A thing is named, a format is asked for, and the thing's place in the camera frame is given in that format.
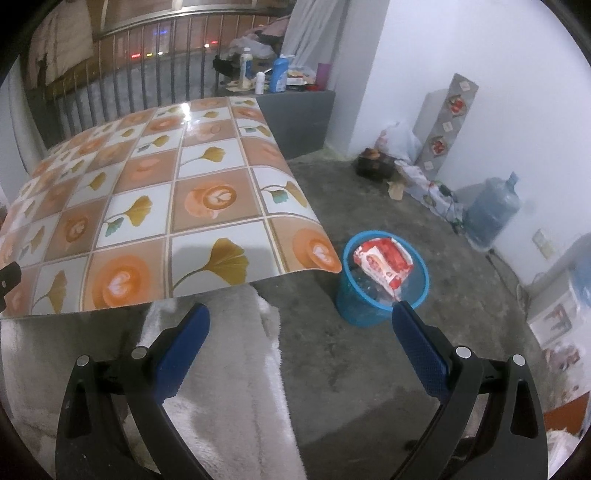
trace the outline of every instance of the clutter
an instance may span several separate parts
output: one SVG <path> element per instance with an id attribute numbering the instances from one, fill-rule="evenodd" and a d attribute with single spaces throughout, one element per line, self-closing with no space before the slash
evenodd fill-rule
<path id="1" fill-rule="evenodd" d="M 366 148 L 357 158 L 355 171 L 360 177 L 374 181 L 392 180 L 400 178 L 395 165 L 396 160 L 374 148 Z"/>
<path id="2" fill-rule="evenodd" d="M 548 441 L 548 479 L 552 478 L 579 445 L 579 438 L 566 430 L 546 432 Z"/>
<path id="3" fill-rule="evenodd" d="M 427 95 L 414 133 L 423 145 L 416 165 L 434 180 L 445 162 L 466 115 L 472 107 L 478 85 L 455 74 L 449 89 Z"/>
<path id="4" fill-rule="evenodd" d="M 320 90 L 326 90 L 328 88 L 331 70 L 332 64 L 330 63 L 318 64 L 318 69 L 316 70 L 316 85 L 318 85 Z"/>
<path id="5" fill-rule="evenodd" d="M 456 231 L 462 228 L 464 207 L 449 188 L 439 181 L 428 180 L 417 166 L 408 165 L 402 160 L 397 160 L 395 164 L 406 181 L 406 192 L 412 198 L 451 223 Z"/>
<path id="6" fill-rule="evenodd" d="M 289 68 L 290 60 L 285 55 L 281 55 L 273 63 L 273 73 L 271 75 L 271 83 L 269 84 L 271 93 L 285 92 L 287 89 L 287 72 Z"/>
<path id="7" fill-rule="evenodd" d="M 247 80 L 252 79 L 252 59 L 251 49 L 245 47 L 244 52 L 240 55 L 240 79 L 238 80 L 240 88 L 243 90 L 249 86 Z"/>
<path id="8" fill-rule="evenodd" d="M 234 55 L 242 55 L 246 48 L 250 48 L 250 54 L 257 59 L 275 58 L 275 52 L 269 45 L 262 44 L 256 39 L 255 34 L 235 38 L 230 42 L 226 60 L 230 60 Z"/>
<path id="9" fill-rule="evenodd" d="M 265 93 L 265 74 L 259 72 L 256 74 L 255 94 L 262 95 Z"/>
<path id="10" fill-rule="evenodd" d="M 390 157 L 414 165 L 421 151 L 421 142 L 405 120 L 396 122 L 382 131 L 375 148 Z"/>
<path id="11" fill-rule="evenodd" d="M 518 180 L 514 172 L 507 181 L 487 179 L 484 190 L 467 210 L 464 229 L 467 239 L 476 249 L 489 250 L 503 228 L 519 211 L 521 201 L 515 193 Z"/>
<path id="12" fill-rule="evenodd" d="M 399 242 L 394 238 L 366 241 L 355 250 L 353 260 L 394 300 L 401 300 L 402 283 L 413 271 L 414 263 Z"/>

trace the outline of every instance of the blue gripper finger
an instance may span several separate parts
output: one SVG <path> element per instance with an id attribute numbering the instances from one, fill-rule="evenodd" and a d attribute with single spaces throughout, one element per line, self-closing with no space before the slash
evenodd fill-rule
<path id="1" fill-rule="evenodd" d="M 178 393 L 191 364 L 209 334 L 209 326 L 209 310 L 206 306 L 198 304 L 173 329 L 176 335 L 155 367 L 153 392 L 156 402 L 162 403 Z"/>
<path id="2" fill-rule="evenodd" d="M 406 301 L 394 304 L 392 327 L 427 394 L 444 402 L 449 395 L 450 374 L 449 357 L 445 355 L 453 349 L 451 343 L 439 329 L 425 325 Z"/>

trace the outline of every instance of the decorative tile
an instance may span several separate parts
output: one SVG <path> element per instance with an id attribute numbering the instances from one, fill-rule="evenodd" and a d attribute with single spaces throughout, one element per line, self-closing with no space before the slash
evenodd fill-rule
<path id="1" fill-rule="evenodd" d="M 243 167 L 244 158 L 237 139 L 222 140 L 182 149 L 178 176 L 194 177 L 218 170 Z"/>
<path id="2" fill-rule="evenodd" d="M 24 226 L 4 236 L 2 247 L 0 248 L 0 268 L 14 262 L 21 252 L 21 243 L 24 240 L 29 227 Z"/>
<path id="3" fill-rule="evenodd" d="M 121 130 L 124 128 L 135 127 L 136 125 L 147 123 L 152 118 L 154 112 L 155 109 L 150 108 L 142 112 L 131 113 L 123 118 L 123 120 L 118 126 L 118 129 Z"/>
<path id="4" fill-rule="evenodd" d="M 208 110 L 200 110 L 191 113 L 191 120 L 199 121 L 200 123 L 215 122 L 221 120 L 230 120 L 230 109 L 228 107 L 212 108 Z"/>
<path id="5" fill-rule="evenodd" d="M 163 106 L 156 110 L 153 119 L 165 118 L 172 115 L 187 115 L 190 112 L 188 103 L 179 103 L 178 105 Z"/>
<path id="6" fill-rule="evenodd" d="M 149 135 L 139 139 L 135 146 L 131 158 L 140 157 L 143 155 L 151 155 L 153 153 L 160 153 L 166 150 L 177 148 L 181 143 L 183 136 L 183 129 L 171 130 L 162 134 Z"/>
<path id="7" fill-rule="evenodd" d="M 37 278 L 31 314 L 78 312 L 88 256 L 44 265 Z"/>
<path id="8" fill-rule="evenodd" d="M 229 99 L 230 105 L 232 105 L 233 107 L 245 106 L 247 108 L 258 108 L 259 110 L 261 109 L 254 97 L 230 97 Z"/>
<path id="9" fill-rule="evenodd" d="M 144 129 L 142 137 L 147 137 L 154 134 L 162 134 L 169 130 L 175 130 L 183 126 L 183 115 L 169 115 L 162 118 L 155 118 Z"/>
<path id="10" fill-rule="evenodd" d="M 236 137 L 236 131 L 231 120 L 203 123 L 199 120 L 191 121 L 183 141 L 184 147 L 192 147 L 204 143 L 218 142 Z"/>
<path id="11" fill-rule="evenodd" d="M 252 166 L 266 165 L 278 168 L 288 175 L 292 175 L 287 162 L 283 158 L 279 147 L 274 143 L 261 138 L 243 137 L 242 146 L 246 153 L 246 159 Z"/>
<path id="12" fill-rule="evenodd" d="M 288 272 L 309 268 L 341 271 L 339 256 L 318 223 L 294 217 L 273 217 L 269 222 Z"/>
<path id="13" fill-rule="evenodd" d="M 31 189 L 31 193 L 29 194 L 29 198 L 32 197 L 33 195 L 36 195 L 39 192 L 44 192 L 50 186 L 52 186 L 56 182 L 56 180 L 58 180 L 60 178 L 62 170 L 63 170 L 63 167 L 62 168 L 54 168 L 53 170 L 49 170 L 49 171 L 46 171 L 45 173 L 42 173 L 41 176 L 39 177 L 39 180 L 37 180 L 35 186 Z"/>
<path id="14" fill-rule="evenodd" d="M 204 98 L 202 100 L 193 100 L 191 102 L 191 111 L 200 112 L 202 110 L 211 110 L 212 108 L 221 108 L 228 106 L 228 99 L 221 98 Z"/>
<path id="15" fill-rule="evenodd" d="M 93 130 L 92 135 L 90 138 L 100 137 L 101 135 L 111 134 L 118 129 L 118 125 L 121 123 L 121 120 L 114 120 L 109 122 L 108 124 L 101 125 L 100 127 L 96 127 Z"/>
<path id="16" fill-rule="evenodd" d="M 45 198 L 45 193 L 40 193 L 32 198 L 25 200 L 22 203 L 22 206 L 18 213 L 15 215 L 14 220 L 12 221 L 10 227 L 8 228 L 9 231 L 14 229 L 20 228 L 24 225 L 28 225 L 33 221 L 35 214 L 37 213 L 37 209 L 41 206 L 43 199 Z"/>
<path id="17" fill-rule="evenodd" d="M 100 226 L 97 248 L 166 233 L 171 184 L 121 193 L 111 198 Z"/>
<path id="18" fill-rule="evenodd" d="M 234 118 L 243 118 L 246 120 L 256 120 L 262 124 L 267 124 L 265 117 L 258 108 L 251 108 L 247 106 L 234 106 L 232 107 Z"/>
<path id="19" fill-rule="evenodd" d="M 125 142 L 110 145 L 102 148 L 96 155 L 94 161 L 88 167 L 87 171 L 91 172 L 99 168 L 108 167 L 120 161 L 124 161 L 129 157 L 136 140 L 128 140 Z"/>
<path id="20" fill-rule="evenodd" d="M 171 241 L 170 294 L 217 290 L 280 273 L 264 223 L 250 222 Z"/>
<path id="21" fill-rule="evenodd" d="M 111 135 L 109 141 L 105 144 L 105 147 L 138 138 L 144 131 L 146 125 L 148 124 L 139 124 L 135 127 L 121 128 L 117 130 Z"/>
<path id="22" fill-rule="evenodd" d="M 165 298 L 164 239 L 95 252 L 83 292 L 83 310 Z"/>
<path id="23" fill-rule="evenodd" d="M 177 154 L 177 150 L 168 150 L 128 160 L 119 176 L 114 193 L 172 181 L 177 164 Z"/>
<path id="24" fill-rule="evenodd" d="M 47 247 L 45 261 L 89 252 L 106 202 L 107 198 L 102 198 L 65 210 Z"/>
<path id="25" fill-rule="evenodd" d="M 58 183 L 57 185 L 50 188 L 41 202 L 41 205 L 39 205 L 39 208 L 35 212 L 33 221 L 40 220 L 55 213 L 61 212 L 65 207 L 66 202 L 74 192 L 77 184 L 78 179 L 73 178 Z"/>
<path id="26" fill-rule="evenodd" d="M 23 206 L 23 201 L 14 202 L 9 208 L 6 218 L 4 219 L 4 223 L 2 224 L 2 228 L 0 229 L 0 235 L 5 235 L 10 230 L 13 230 L 12 224 L 14 223 L 15 218 L 18 216 L 18 213 L 21 211 Z"/>
<path id="27" fill-rule="evenodd" d="M 268 213 L 293 213 L 318 221 L 293 177 L 271 167 L 254 167 L 252 171 Z"/>
<path id="28" fill-rule="evenodd" d="M 99 150 L 100 148 L 102 148 L 105 145 L 105 143 L 107 142 L 107 140 L 109 139 L 110 136 L 111 136 L 111 134 L 101 135 L 100 137 L 96 137 L 96 138 L 89 140 L 88 142 L 82 144 L 80 146 L 80 148 L 78 148 L 77 150 L 74 151 L 74 155 L 72 156 L 72 160 L 75 160 L 80 157 L 84 157 L 85 155 L 88 155 L 89 153 L 96 152 L 97 150 Z"/>
<path id="29" fill-rule="evenodd" d="M 77 181 L 76 189 L 67 204 L 68 208 L 111 193 L 122 168 L 122 163 L 116 163 L 85 174 L 80 181 Z"/>
<path id="30" fill-rule="evenodd" d="M 31 174 L 31 176 L 33 178 L 38 177 L 39 175 L 45 173 L 49 167 L 53 164 L 53 161 L 56 159 L 56 157 L 50 157 L 46 160 L 43 160 L 38 166 L 35 167 L 35 170 L 33 170 L 33 173 Z"/>
<path id="31" fill-rule="evenodd" d="M 174 232 L 260 215 L 247 169 L 223 171 L 175 184 Z"/>
<path id="32" fill-rule="evenodd" d="M 275 142 L 275 138 L 265 124 L 257 122 L 256 120 L 245 120 L 243 118 L 236 119 L 238 131 L 242 137 L 257 137 L 269 142 Z"/>
<path id="33" fill-rule="evenodd" d="M 38 273 L 39 265 L 21 270 L 21 282 L 4 297 L 6 310 L 2 312 L 3 318 L 19 318 L 29 315 Z"/>
<path id="34" fill-rule="evenodd" d="M 39 177 L 35 177 L 28 182 L 26 182 L 21 189 L 18 191 L 18 197 L 14 200 L 14 203 L 18 203 L 23 201 L 25 198 L 29 196 L 35 184 L 39 181 Z"/>
<path id="35" fill-rule="evenodd" d="M 76 135 L 74 138 L 72 138 L 70 140 L 70 143 L 68 143 L 67 149 L 71 150 L 72 148 L 79 147 L 83 143 L 90 140 L 90 137 L 91 137 L 94 130 L 95 130 L 94 128 L 89 128 L 88 130 L 84 130 L 83 132 Z"/>
<path id="36" fill-rule="evenodd" d="M 60 175 L 56 178 L 55 183 L 61 183 L 66 180 L 75 179 L 80 177 L 88 169 L 88 166 L 92 163 L 92 160 L 96 157 L 96 152 L 93 152 L 84 157 L 78 157 L 74 160 L 70 160 L 62 169 L 60 169 Z"/>
<path id="37" fill-rule="evenodd" d="M 24 240 L 21 242 L 16 261 L 21 267 L 39 263 L 45 257 L 47 245 L 56 229 L 59 215 L 52 215 L 31 224 Z"/>

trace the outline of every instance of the metal screw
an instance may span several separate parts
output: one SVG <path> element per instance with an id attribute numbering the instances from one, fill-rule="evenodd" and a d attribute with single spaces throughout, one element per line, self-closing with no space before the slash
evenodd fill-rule
<path id="1" fill-rule="evenodd" d="M 520 367 L 525 365 L 525 358 L 522 355 L 513 355 L 513 361 Z"/>
<path id="2" fill-rule="evenodd" d="M 467 346 L 459 346 L 456 348 L 456 353 L 460 358 L 470 358 L 472 356 L 472 351 Z"/>
<path id="3" fill-rule="evenodd" d="M 148 349 L 144 346 L 139 346 L 137 348 L 134 348 L 134 350 L 131 352 L 131 358 L 133 358 L 134 360 L 140 360 L 147 354 Z"/>
<path id="4" fill-rule="evenodd" d="M 90 362 L 90 357 L 88 355 L 80 355 L 78 357 L 78 360 L 76 360 L 76 365 L 78 365 L 79 367 L 83 367 L 87 365 L 88 362 Z"/>

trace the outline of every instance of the balcony railing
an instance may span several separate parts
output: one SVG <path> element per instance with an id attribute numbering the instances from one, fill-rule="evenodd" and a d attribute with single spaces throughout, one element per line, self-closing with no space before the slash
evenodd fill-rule
<path id="1" fill-rule="evenodd" d="M 47 112 L 66 139 L 152 106 L 217 96 L 215 56 L 274 18 L 267 11 L 183 8 L 134 19 L 97 38 L 92 58 L 44 89 Z"/>

